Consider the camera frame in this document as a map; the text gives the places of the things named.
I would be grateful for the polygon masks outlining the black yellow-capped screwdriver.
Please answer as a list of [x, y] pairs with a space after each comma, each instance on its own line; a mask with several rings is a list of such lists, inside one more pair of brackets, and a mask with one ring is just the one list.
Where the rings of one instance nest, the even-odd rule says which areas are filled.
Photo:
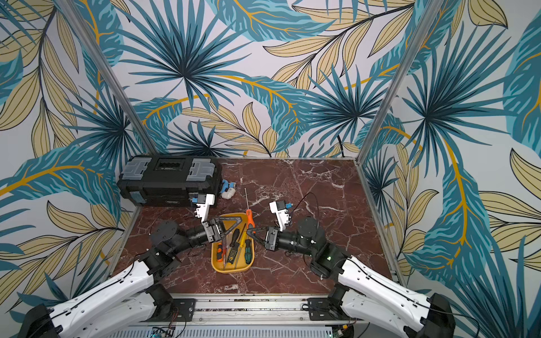
[[234, 230], [234, 232], [232, 233], [232, 239], [231, 239], [230, 246], [229, 246], [231, 249], [234, 249], [234, 248], [238, 247], [238, 241], [239, 241], [239, 238], [240, 238], [240, 234], [241, 234], [241, 231], [240, 231], [239, 228], [236, 228]]

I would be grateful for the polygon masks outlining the green black screwdriver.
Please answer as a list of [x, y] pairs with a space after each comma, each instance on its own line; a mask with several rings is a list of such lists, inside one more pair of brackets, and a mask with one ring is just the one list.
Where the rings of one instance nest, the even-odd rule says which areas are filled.
[[249, 266], [253, 260], [252, 240], [245, 240], [245, 263]]

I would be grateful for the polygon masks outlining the small orange grey screwdriver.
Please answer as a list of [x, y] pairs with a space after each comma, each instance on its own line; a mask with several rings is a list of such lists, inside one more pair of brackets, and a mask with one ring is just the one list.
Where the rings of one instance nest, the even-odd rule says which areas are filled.
[[218, 244], [217, 250], [216, 250], [216, 261], [222, 262], [223, 261], [223, 245]]

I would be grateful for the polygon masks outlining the yellow plastic storage box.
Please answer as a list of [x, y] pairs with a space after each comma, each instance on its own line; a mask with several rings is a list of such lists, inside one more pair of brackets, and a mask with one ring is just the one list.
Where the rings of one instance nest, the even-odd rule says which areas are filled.
[[[230, 250], [229, 246], [230, 246], [230, 242], [232, 238], [229, 240], [228, 245], [223, 245], [223, 261], [222, 262], [216, 261], [217, 246], [221, 242], [215, 242], [211, 244], [211, 264], [212, 264], [213, 269], [216, 272], [223, 273], [223, 274], [240, 273], [240, 272], [249, 270], [252, 267], [252, 264], [255, 260], [254, 241], [253, 239], [247, 236], [247, 231], [248, 231], [247, 223], [240, 231], [241, 231], [240, 240], [239, 240], [240, 246], [239, 246], [234, 264], [227, 264], [227, 258], [228, 258], [228, 254]], [[253, 260], [249, 266], [245, 263], [245, 240], [246, 239], [252, 240]]]

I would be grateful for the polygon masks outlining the black yellow-dotted screwdriver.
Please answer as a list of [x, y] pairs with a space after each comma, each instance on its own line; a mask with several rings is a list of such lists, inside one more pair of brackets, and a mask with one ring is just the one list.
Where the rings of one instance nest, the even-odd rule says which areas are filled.
[[234, 264], [235, 263], [235, 259], [236, 259], [237, 253], [238, 253], [239, 246], [240, 246], [240, 243], [238, 241], [238, 247], [237, 248], [234, 248], [234, 249], [230, 248], [228, 258], [227, 258], [227, 264]]

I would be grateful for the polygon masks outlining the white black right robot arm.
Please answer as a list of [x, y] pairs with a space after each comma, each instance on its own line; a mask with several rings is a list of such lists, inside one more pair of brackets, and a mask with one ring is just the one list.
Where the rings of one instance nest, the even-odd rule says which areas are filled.
[[276, 227], [249, 230], [269, 251], [284, 250], [311, 258], [311, 272], [335, 283], [323, 311], [335, 319], [360, 319], [400, 337], [453, 337], [456, 321], [449, 301], [427, 297], [370, 269], [327, 240], [316, 219], [307, 217], [294, 232]]

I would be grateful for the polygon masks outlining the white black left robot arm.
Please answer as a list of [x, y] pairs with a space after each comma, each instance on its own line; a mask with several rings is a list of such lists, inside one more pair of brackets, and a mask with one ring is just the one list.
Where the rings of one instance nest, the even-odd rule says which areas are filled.
[[124, 271], [68, 301], [39, 304], [24, 317], [19, 337], [105, 337], [150, 319], [174, 321], [180, 311], [160, 281], [179, 265], [178, 255], [225, 239], [245, 215], [222, 216], [184, 230], [163, 221], [150, 235], [152, 246]]

